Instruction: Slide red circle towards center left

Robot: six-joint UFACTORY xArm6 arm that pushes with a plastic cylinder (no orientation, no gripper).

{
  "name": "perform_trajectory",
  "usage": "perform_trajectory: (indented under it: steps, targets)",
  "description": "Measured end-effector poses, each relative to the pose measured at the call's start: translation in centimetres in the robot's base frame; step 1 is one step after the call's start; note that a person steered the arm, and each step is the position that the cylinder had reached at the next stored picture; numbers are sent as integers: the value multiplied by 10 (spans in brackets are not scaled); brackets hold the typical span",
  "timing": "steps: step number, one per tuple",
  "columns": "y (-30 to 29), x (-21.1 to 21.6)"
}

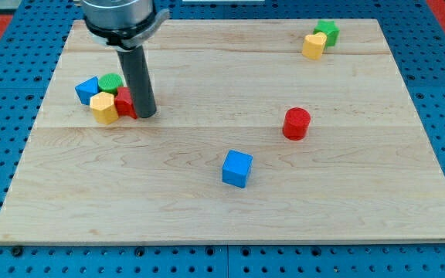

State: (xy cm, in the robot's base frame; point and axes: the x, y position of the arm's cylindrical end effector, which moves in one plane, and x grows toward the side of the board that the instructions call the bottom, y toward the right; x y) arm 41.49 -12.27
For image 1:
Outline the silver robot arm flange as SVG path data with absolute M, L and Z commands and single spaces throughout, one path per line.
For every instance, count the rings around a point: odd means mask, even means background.
M 81 0 L 80 7 L 93 40 L 120 52 L 141 47 L 170 19 L 153 0 Z

